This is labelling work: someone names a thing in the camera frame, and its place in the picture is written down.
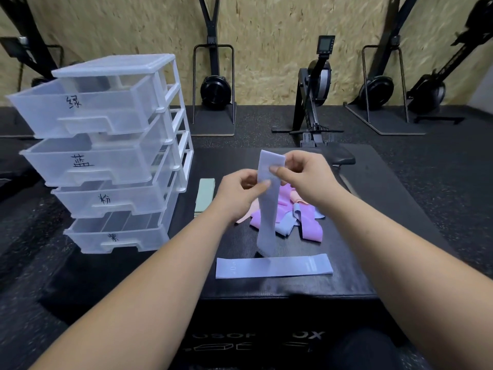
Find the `person's left hand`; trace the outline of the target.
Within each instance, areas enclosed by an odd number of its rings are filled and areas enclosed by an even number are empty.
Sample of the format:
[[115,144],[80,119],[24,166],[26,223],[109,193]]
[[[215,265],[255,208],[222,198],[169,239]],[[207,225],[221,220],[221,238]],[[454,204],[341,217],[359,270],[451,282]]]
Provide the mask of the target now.
[[257,171],[253,169],[241,169],[224,176],[211,204],[213,212],[228,224],[235,223],[258,198],[249,197],[249,188],[258,182]]

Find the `person's right hand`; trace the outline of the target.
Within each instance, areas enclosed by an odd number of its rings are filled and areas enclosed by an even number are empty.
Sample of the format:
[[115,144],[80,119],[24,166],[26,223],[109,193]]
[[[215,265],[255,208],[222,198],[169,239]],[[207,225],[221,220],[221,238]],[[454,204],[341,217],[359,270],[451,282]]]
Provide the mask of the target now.
[[286,168],[295,172],[295,181],[281,181],[295,188],[300,197],[321,211],[348,193],[336,180],[322,154],[292,150],[286,155]]

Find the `lavender resistance band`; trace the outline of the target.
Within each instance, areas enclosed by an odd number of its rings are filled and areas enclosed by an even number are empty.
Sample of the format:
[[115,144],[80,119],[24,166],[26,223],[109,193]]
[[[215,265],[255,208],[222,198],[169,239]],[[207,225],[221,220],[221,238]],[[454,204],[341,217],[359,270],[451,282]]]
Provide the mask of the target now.
[[280,278],[333,274],[327,254],[216,260],[216,279]]
[[278,197],[281,180],[271,172],[271,167],[284,167],[285,155],[276,154],[271,151],[261,150],[257,169],[257,180],[259,182],[269,181],[269,188],[259,196],[260,226],[257,236],[258,252],[263,257],[272,257],[277,245],[276,240],[276,217],[278,210]]

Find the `person's left forearm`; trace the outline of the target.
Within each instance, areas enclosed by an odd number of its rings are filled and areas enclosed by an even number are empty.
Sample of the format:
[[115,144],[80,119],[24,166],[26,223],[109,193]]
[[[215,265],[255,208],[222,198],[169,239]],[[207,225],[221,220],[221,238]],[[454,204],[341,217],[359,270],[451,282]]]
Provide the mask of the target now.
[[71,325],[29,370],[166,370],[235,214],[213,203]]

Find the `person's right forearm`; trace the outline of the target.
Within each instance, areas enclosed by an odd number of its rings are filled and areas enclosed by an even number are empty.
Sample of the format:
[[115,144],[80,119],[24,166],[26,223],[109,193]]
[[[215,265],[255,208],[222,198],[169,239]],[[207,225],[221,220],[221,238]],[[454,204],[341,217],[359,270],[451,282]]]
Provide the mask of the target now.
[[435,369],[493,370],[493,280],[344,189],[317,206]]

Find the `pile of pastel resistance bands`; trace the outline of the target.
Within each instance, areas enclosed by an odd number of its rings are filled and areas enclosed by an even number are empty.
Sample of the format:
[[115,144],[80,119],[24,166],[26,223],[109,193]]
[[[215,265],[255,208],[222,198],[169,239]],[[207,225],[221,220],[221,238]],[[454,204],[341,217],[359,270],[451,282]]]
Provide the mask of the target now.
[[[245,216],[237,220],[240,224],[250,218],[250,226],[259,230],[260,206],[258,198],[252,203]],[[288,237],[294,227],[300,227],[301,237],[304,240],[320,243],[323,240],[323,229],[318,222],[324,215],[318,209],[304,201],[295,188],[286,184],[280,186],[275,231],[276,235]]]

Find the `green resistance band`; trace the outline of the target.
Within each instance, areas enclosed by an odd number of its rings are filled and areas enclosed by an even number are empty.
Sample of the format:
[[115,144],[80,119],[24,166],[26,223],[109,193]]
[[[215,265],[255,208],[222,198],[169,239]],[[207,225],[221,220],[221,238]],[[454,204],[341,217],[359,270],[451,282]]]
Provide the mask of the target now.
[[195,200],[194,217],[203,213],[213,200],[215,179],[200,179]]

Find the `black ski trainer machine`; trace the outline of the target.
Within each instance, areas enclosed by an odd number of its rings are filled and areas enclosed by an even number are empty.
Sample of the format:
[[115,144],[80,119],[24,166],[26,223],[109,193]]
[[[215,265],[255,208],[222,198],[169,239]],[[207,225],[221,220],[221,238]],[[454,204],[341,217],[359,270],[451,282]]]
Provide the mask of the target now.
[[[400,48],[400,30],[417,0],[389,0],[384,29],[378,44],[365,45],[361,50],[363,84],[358,96],[344,108],[380,136],[424,136],[426,134],[409,119],[406,100],[406,82],[403,53]],[[385,75],[391,54],[397,52],[403,94],[404,119],[385,110],[384,105],[394,91],[393,79]]]
[[64,48],[45,43],[27,0],[0,0],[0,7],[19,32],[17,37],[0,36],[3,49],[20,63],[17,91],[21,91],[25,66],[39,74],[32,87],[54,80],[52,71],[63,65]]
[[[210,15],[206,1],[199,0],[206,25],[206,43],[198,44],[193,50],[193,95],[192,124],[190,134],[194,137],[232,137],[236,126],[235,99],[235,50],[230,44],[219,44],[217,41],[217,24],[219,19],[220,0],[215,0],[213,14]],[[197,50],[205,48],[210,58],[211,73],[206,76],[200,86],[202,100],[196,110],[196,59]],[[220,74],[219,49],[231,49],[231,81]]]

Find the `black foam plyo box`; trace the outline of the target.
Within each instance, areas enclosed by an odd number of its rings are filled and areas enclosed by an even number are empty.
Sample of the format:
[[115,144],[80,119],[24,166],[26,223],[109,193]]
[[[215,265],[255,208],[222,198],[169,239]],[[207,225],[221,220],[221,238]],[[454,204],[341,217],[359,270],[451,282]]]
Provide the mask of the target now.
[[[366,144],[336,144],[317,150],[340,162],[342,185],[378,211],[453,256],[456,252],[379,154]],[[405,340],[333,223],[321,220],[322,243],[298,230],[276,237],[273,256],[325,254],[332,274],[283,278],[216,279],[216,261],[204,284],[182,342],[181,355],[204,365],[305,362],[330,331],[376,326]],[[128,276],[151,252],[135,248],[87,255],[75,250],[45,287],[40,304],[70,325]]]

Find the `translucent plastic drawer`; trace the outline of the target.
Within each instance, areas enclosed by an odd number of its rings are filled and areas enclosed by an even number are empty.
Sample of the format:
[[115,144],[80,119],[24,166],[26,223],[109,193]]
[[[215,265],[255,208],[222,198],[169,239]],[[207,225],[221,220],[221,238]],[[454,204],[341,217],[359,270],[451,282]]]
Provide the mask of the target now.
[[88,181],[133,184],[151,180],[151,165],[167,140],[163,116],[136,134],[79,134],[47,138],[20,155],[50,187],[77,187]]
[[99,218],[109,212],[129,211],[133,215],[164,211],[175,190],[177,171],[162,168],[150,181],[114,185],[111,181],[89,181],[79,187],[52,190],[72,218]]
[[168,211],[143,215],[108,212],[103,217],[76,219],[64,234],[83,254],[110,254],[115,248],[154,251],[168,242],[172,215]]
[[7,98],[39,139],[142,133],[150,128],[157,110],[164,108],[152,75],[128,88],[90,93],[67,91],[58,79]]

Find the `black upright rowing machine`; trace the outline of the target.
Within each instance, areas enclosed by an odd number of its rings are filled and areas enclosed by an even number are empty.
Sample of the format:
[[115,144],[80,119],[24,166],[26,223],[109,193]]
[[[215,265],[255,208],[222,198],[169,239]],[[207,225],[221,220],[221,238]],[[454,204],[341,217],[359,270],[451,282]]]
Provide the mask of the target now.
[[464,117],[438,115],[446,95],[445,79],[480,45],[493,38],[493,0],[475,3],[465,23],[465,31],[458,34],[452,46],[462,47],[440,69],[423,75],[407,92],[408,110],[416,114],[414,123],[421,121],[451,121],[460,124]]

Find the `person's leg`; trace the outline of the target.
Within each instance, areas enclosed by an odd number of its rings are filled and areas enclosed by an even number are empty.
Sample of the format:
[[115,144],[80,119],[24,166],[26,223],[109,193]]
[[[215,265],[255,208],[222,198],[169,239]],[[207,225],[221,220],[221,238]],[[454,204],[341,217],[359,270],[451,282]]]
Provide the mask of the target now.
[[324,358],[325,370],[404,370],[391,338],[381,331],[363,328],[337,340]]

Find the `white plastic drawer cabinet frame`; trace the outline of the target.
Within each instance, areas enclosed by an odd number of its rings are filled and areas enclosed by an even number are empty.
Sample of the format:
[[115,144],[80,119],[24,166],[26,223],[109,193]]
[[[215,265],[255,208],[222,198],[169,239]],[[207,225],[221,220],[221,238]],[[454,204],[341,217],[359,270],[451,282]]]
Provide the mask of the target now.
[[159,104],[164,106],[154,116],[163,116],[167,140],[151,165],[151,179],[162,168],[178,172],[175,190],[164,210],[174,214],[178,196],[187,188],[194,153],[175,56],[111,55],[62,69],[59,76],[74,84],[80,79],[90,79],[89,74],[95,74],[95,79],[108,80],[109,91],[131,87],[144,76],[153,76]]

